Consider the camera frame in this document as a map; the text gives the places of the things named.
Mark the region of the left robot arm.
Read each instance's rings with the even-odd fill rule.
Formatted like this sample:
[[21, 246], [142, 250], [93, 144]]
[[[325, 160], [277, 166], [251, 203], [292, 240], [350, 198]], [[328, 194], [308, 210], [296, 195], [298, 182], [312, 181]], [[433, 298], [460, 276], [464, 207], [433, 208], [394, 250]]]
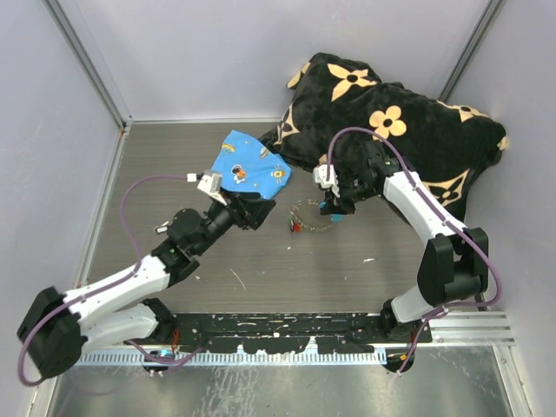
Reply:
[[192, 275], [200, 256], [232, 227], [258, 229], [276, 205], [258, 193], [222, 197], [204, 213], [177, 211], [164, 227], [165, 239], [132, 266], [81, 288], [41, 290], [17, 330], [21, 382], [41, 384], [71, 369], [83, 354], [121, 341], [169, 341], [174, 317], [152, 295]]

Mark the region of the bunch of coloured keys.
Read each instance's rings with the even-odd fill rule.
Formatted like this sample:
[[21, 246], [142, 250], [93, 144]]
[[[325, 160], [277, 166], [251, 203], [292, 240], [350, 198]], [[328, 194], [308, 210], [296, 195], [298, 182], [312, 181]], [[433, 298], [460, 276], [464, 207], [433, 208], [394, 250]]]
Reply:
[[295, 215], [290, 215], [288, 217], [288, 227], [292, 234], [300, 233], [302, 231], [302, 225], [299, 218]]

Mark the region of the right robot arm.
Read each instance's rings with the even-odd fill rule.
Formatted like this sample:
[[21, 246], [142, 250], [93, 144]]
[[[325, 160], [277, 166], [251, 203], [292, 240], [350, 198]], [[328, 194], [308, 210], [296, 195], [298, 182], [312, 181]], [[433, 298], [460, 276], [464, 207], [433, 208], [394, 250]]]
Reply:
[[388, 156], [377, 142], [359, 150], [361, 177], [342, 186], [334, 165], [325, 162], [313, 170], [316, 185], [324, 190], [323, 215], [346, 215], [366, 198], [379, 196], [396, 209], [424, 245], [416, 284], [403, 295], [383, 304], [379, 328], [392, 342], [405, 339], [412, 323], [445, 307], [481, 295], [488, 287], [487, 234], [470, 229], [434, 200], [419, 175], [398, 156]]

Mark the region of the white blue large keyring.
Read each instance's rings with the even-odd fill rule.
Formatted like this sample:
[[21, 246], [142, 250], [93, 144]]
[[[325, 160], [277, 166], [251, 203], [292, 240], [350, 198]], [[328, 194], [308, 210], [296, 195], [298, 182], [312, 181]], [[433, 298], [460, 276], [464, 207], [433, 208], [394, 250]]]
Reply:
[[302, 231], [324, 232], [343, 220], [343, 215], [321, 215], [320, 202], [303, 200], [296, 202], [289, 210], [289, 215], [299, 218]]

